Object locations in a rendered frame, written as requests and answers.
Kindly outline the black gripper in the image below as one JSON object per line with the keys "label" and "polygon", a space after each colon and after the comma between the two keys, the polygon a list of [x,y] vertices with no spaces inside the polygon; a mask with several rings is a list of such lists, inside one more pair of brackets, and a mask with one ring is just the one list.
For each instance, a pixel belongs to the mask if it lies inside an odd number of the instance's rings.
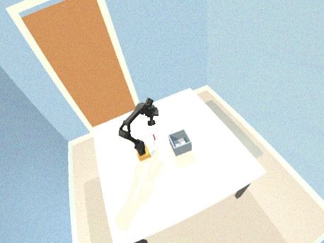
{"label": "black gripper", "polygon": [[150,109],[150,113],[149,113],[148,115],[144,115],[144,116],[147,116],[147,118],[150,118],[150,120],[147,121],[147,125],[148,125],[148,126],[153,126],[153,125],[155,125],[155,123],[156,123],[156,122],[153,120],[153,117],[151,116],[151,110],[153,110],[154,107],[155,107],[154,105],[152,105],[151,107],[149,107],[149,109]]}

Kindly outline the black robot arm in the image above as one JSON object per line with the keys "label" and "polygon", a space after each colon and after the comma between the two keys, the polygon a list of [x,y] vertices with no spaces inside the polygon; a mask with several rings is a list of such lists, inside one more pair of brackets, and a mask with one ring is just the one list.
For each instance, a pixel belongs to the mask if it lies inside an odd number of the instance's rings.
{"label": "black robot arm", "polygon": [[[154,100],[152,100],[151,98],[148,97],[146,99],[145,103],[143,103],[143,102],[137,103],[134,111],[123,121],[122,126],[120,127],[119,132],[118,132],[119,137],[126,139],[128,141],[131,141],[134,144],[134,149],[137,150],[139,156],[142,156],[143,154],[146,153],[145,143],[143,141],[139,140],[138,138],[135,139],[131,136],[130,124],[137,118],[137,116],[139,114],[148,115],[150,113],[149,107],[152,106],[153,101]],[[153,110],[151,110],[151,116],[154,117],[154,116],[158,116],[158,115],[159,115],[158,108],[154,107]],[[128,131],[123,130],[123,128],[125,126],[127,126]]]}

